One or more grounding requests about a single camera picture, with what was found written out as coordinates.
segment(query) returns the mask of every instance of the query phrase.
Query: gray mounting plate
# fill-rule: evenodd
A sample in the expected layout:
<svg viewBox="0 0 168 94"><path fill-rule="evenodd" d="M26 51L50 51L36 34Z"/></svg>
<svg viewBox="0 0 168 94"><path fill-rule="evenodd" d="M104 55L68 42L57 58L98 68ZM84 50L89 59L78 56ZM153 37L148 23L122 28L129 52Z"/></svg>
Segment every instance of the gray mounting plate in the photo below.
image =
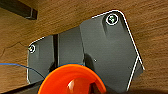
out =
<svg viewBox="0 0 168 94"><path fill-rule="evenodd" d="M109 25L106 18L113 14L117 16L117 23ZM126 19L118 10L95 16L58 34L56 38L48 36L31 45L36 46L36 51L29 52L28 66L43 76L49 73L52 62L56 62L57 66L84 64L95 71L106 86L118 93L127 91L132 78L144 69ZM41 79L28 70L30 83Z"/></svg>

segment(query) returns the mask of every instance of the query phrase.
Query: dark gray panel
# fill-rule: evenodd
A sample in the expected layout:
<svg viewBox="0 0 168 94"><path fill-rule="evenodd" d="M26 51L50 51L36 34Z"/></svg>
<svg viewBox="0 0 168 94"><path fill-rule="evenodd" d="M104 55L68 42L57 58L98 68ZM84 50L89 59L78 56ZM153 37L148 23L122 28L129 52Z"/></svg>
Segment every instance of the dark gray panel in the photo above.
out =
<svg viewBox="0 0 168 94"><path fill-rule="evenodd" d="M68 63L83 64L84 54L80 28L75 27L58 36L59 66Z"/></svg>
<svg viewBox="0 0 168 94"><path fill-rule="evenodd" d="M28 52L28 66L34 68L44 77L49 73L49 67L54 62L53 36L45 37L31 45L35 45L35 52ZM36 72L28 70L30 83L43 80Z"/></svg>
<svg viewBox="0 0 168 94"><path fill-rule="evenodd" d="M119 17L116 25L106 23L105 19L109 15L106 14L84 21L80 30L85 60L89 61L86 65L92 65L107 86L117 92L124 92L137 53L126 24L123 23L123 16L117 12L115 14Z"/></svg>

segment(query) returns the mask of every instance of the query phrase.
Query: wooden surface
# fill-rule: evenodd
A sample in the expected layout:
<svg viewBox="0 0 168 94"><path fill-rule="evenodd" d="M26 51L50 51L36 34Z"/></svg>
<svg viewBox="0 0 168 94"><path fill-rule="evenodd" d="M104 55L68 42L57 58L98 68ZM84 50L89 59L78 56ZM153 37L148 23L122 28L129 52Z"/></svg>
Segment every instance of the wooden surface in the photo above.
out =
<svg viewBox="0 0 168 94"><path fill-rule="evenodd" d="M0 9L0 63L27 65L32 41L78 26L92 16L117 9L125 14L141 54L144 73L131 83L134 92L168 92L167 0L20 0L38 10L30 21ZM0 66L0 92L27 85L26 69Z"/></svg>

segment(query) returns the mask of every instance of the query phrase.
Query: orange plastic part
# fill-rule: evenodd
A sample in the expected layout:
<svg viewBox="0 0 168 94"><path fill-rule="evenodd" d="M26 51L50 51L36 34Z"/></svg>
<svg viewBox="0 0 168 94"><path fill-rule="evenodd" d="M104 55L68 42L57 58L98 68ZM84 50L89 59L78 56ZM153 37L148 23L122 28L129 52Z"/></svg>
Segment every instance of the orange plastic part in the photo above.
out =
<svg viewBox="0 0 168 94"><path fill-rule="evenodd" d="M38 94L88 94L91 83L95 83L101 93L106 92L102 80L91 69L68 64L52 71L43 81Z"/></svg>

